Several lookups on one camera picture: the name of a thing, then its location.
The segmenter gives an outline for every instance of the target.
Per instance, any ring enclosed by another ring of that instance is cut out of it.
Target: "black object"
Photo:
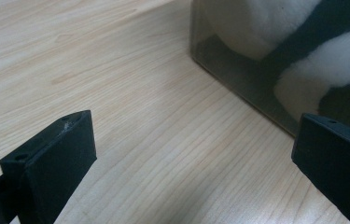
[[[90,111],[50,124],[0,160],[0,224],[53,223],[95,160]]]
[[[292,160],[350,220],[350,128],[304,114]]]

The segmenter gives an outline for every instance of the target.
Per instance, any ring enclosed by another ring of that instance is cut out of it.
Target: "white plush toy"
[[[350,0],[204,0],[202,6],[230,49],[277,76],[274,95],[294,119],[304,112],[350,116]]]

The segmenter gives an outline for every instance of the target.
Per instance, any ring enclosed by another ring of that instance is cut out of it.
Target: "small hole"
[[[16,161],[23,161],[24,159],[27,158],[27,156],[28,156],[27,154],[20,154],[17,157],[15,157],[15,160]]]

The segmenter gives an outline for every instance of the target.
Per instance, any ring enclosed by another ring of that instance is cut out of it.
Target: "light wood surface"
[[[293,139],[190,58],[189,14],[190,0],[0,1],[0,159],[90,109],[98,161],[57,223],[346,223]]]

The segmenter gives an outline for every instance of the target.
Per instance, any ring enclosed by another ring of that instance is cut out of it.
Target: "wooden table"
[[[293,139],[189,55],[190,0],[0,1],[0,159],[90,109],[98,161],[57,223],[346,223]]]

